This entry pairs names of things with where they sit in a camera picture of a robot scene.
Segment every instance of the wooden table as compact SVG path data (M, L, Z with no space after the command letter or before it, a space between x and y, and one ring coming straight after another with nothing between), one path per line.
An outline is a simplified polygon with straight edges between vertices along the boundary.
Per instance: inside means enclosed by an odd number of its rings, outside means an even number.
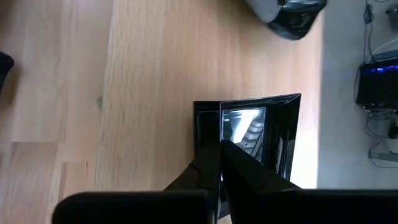
M243 0L118 0L96 187L162 190L193 159L194 100L302 93L292 182L315 187L322 17L281 39Z

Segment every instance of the wooden floor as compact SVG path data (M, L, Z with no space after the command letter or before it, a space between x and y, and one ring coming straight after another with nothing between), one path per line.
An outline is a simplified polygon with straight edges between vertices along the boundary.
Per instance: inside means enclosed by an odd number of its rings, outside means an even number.
M321 19L290 42L239 0L2 0L0 50L16 60L2 224L48 223L75 192L164 188L193 158L193 100L303 93L292 178L316 182Z

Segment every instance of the gray floor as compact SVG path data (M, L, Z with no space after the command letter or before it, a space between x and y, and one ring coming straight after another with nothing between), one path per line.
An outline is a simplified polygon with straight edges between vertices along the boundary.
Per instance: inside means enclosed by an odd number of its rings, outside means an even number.
M398 38L384 13L386 3L374 6L372 49ZM323 80L318 161L318 188L396 189L398 169L380 169L368 159L369 148L377 142L363 131L366 112L353 101L356 70L363 60L363 12L365 0L331 0L325 9ZM398 41L380 52L398 49ZM398 148L398 140L388 141L377 150ZM398 163L380 163L397 166Z

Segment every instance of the light wood surface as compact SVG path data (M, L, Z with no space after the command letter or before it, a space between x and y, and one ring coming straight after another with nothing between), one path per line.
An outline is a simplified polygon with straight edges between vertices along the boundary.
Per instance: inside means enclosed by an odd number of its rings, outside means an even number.
M301 92L292 180L315 186L321 17L291 42L240 0L0 3L0 50L16 60L0 95L0 223L49 223L75 192L163 189L193 159L194 100Z

